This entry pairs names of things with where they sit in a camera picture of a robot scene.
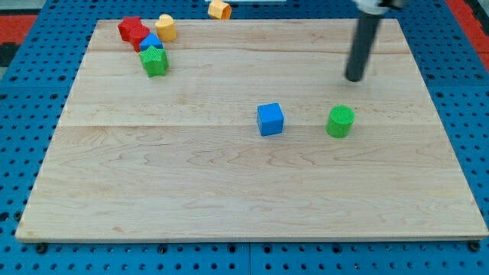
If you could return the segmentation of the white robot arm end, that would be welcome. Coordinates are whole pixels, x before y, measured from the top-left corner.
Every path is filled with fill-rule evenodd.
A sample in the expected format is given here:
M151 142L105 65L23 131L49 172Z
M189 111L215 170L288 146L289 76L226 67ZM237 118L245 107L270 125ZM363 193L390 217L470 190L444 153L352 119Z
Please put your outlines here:
M353 0L357 8L370 15L383 15L390 9L402 9L407 0Z

